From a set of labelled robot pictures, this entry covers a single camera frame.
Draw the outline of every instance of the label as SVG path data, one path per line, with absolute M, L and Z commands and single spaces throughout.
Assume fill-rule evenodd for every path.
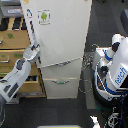
M 23 54 L 22 53 L 14 54 L 14 57 L 15 58 L 23 58 Z
M 25 3 L 25 4 L 28 4 L 28 3 L 29 3 L 29 0 L 24 0 L 24 3 Z
M 120 87 L 122 85 L 127 74 L 128 74 L 128 71 L 122 65 L 120 65 L 120 67 L 117 69 L 116 75 L 114 77 L 114 82 L 118 87 Z
M 50 11 L 49 10 L 38 11 L 38 21 L 40 25 L 50 24 Z
M 1 55 L 1 57 L 6 57 L 6 55 Z
M 10 67 L 9 69 L 13 69 L 13 67 Z
M 7 35 L 8 35 L 8 37 L 9 37 L 10 39 L 14 38 L 14 36 L 13 36 L 12 33 L 8 33 Z
M 10 9 L 10 10 L 8 10 L 8 13 L 10 13 L 10 14 L 17 14 L 17 13 L 21 13 L 21 9 Z

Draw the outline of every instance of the refrigerator door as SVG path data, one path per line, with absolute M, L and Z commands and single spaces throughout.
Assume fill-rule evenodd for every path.
M 30 20 L 41 46 L 41 64 L 46 67 L 82 57 L 92 0 L 21 0 L 31 43 Z
M 42 78 L 80 78 L 82 59 L 75 59 L 64 63 L 41 68 Z

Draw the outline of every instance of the wire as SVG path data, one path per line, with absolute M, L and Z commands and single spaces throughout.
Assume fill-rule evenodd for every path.
M 82 80 L 82 81 L 89 82 L 91 86 L 90 86 L 90 89 L 88 91 L 81 90 L 81 88 L 79 86 L 79 91 L 84 93 L 84 94 L 89 93 L 92 90 L 92 83 L 91 83 L 91 81 L 89 81 L 89 80 Z
M 105 3 L 107 0 L 97 0 L 100 4 Z

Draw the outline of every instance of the white robot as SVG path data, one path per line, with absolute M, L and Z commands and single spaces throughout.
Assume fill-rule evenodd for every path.
M 115 106 L 128 91 L 128 37 L 115 34 L 112 46 L 96 48 L 92 69 L 94 94 L 107 105 Z

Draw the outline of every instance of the floor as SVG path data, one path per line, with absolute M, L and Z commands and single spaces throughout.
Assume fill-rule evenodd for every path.
M 86 41 L 85 56 L 91 55 L 92 45 L 111 46 L 113 34 L 126 36 L 120 22 L 121 11 L 128 7 L 128 1 L 93 0 Z M 83 62 L 80 88 L 90 89 L 91 72 Z M 101 128 L 106 120 L 101 114 L 102 106 L 96 101 L 92 90 L 89 93 L 78 92 L 77 99 L 47 100 L 46 98 L 20 99 L 18 105 L 5 106 L 5 121 L 2 128 L 37 128 L 45 125 L 79 125 L 82 128 L 93 128 L 90 116 L 97 116 Z M 105 108 L 104 116 L 111 110 Z

